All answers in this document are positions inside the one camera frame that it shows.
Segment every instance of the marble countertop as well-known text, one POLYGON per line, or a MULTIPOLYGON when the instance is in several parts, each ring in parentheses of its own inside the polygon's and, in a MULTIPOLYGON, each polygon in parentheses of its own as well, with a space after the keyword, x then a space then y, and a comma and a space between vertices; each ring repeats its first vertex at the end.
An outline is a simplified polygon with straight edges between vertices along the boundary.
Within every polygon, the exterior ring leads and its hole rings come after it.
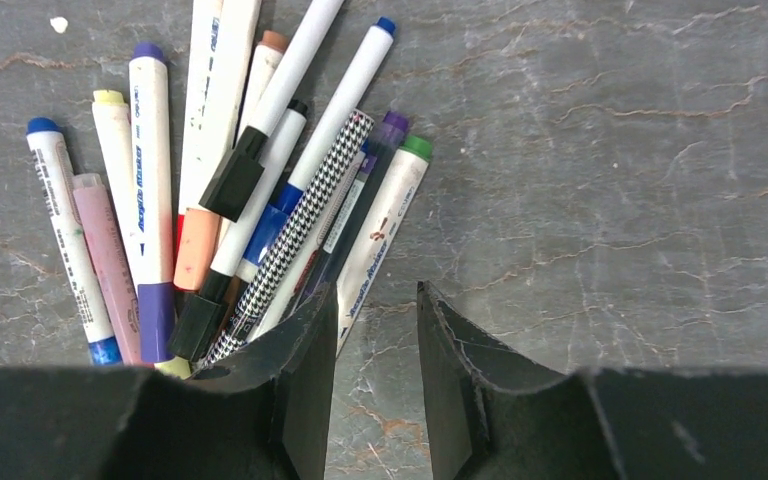
MULTIPOLYGON (((307 3, 261 24, 290 34, 307 3)), ((102 172, 92 91, 127 90, 149 40, 177 157, 190 8, 0 0, 0 365, 87 363, 25 123, 102 172)), ((431 477, 417 280, 562 371, 768 365, 768 2, 348 0, 301 87, 317 114, 380 15, 400 29, 362 108, 435 155, 338 360, 327 478, 431 477)))

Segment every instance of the purple marker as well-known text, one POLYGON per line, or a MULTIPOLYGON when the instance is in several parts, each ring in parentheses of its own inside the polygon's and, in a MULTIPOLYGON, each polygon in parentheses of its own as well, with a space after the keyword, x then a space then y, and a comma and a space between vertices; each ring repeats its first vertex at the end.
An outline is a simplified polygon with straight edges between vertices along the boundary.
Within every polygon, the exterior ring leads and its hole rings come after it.
POLYGON ((375 200, 381 182, 390 162, 396 155, 396 150, 402 145, 408 133, 410 121, 397 112, 387 112, 384 121, 372 132, 369 139, 369 153, 358 171, 337 218, 331 226, 331 231, 322 251, 311 268, 310 276, 300 294, 298 301, 313 294, 321 283, 334 281, 354 244, 355 238, 366 219, 369 207, 375 200))
POLYGON ((163 52, 150 43, 138 44, 128 73, 137 194, 134 221, 140 246, 140 354, 146 363, 162 363, 173 358, 166 343, 175 327, 169 87, 163 52))

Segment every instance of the black and white patterned pencil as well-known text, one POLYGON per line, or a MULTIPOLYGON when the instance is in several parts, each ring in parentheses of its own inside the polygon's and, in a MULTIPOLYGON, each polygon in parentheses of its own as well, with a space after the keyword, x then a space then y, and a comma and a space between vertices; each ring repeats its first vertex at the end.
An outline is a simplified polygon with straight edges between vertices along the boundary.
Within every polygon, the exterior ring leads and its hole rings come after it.
POLYGON ((272 302, 275 290, 284 279, 287 269, 307 239, 310 229, 319 219, 322 209, 334 193, 352 158, 357 155, 369 136, 373 124, 372 118, 359 110, 355 110, 346 120, 298 206, 260 262, 257 275, 237 303, 234 315, 228 322, 228 329, 222 332, 210 349, 206 365, 230 356, 245 345, 246 337, 272 302))

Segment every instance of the white paint chip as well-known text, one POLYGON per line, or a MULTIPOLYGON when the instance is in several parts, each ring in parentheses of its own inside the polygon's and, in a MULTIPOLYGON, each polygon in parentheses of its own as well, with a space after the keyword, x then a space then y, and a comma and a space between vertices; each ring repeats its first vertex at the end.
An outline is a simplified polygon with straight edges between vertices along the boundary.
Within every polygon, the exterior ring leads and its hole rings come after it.
POLYGON ((54 17, 48 21, 51 24, 51 28, 57 33, 63 33, 69 27, 69 20, 63 17, 54 17))

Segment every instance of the yellow cap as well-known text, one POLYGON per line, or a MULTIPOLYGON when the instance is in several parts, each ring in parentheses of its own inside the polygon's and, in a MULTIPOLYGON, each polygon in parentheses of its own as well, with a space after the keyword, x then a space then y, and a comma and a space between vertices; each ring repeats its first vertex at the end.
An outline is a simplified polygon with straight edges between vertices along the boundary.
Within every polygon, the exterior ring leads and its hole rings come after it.
POLYGON ((106 105, 122 105, 125 97, 116 90, 96 90, 93 92, 93 101, 106 105))
POLYGON ((190 363, 181 357, 175 357, 168 362, 155 363, 154 368, 170 377, 178 377, 184 380, 190 378, 190 375, 192 374, 190 371, 190 363))

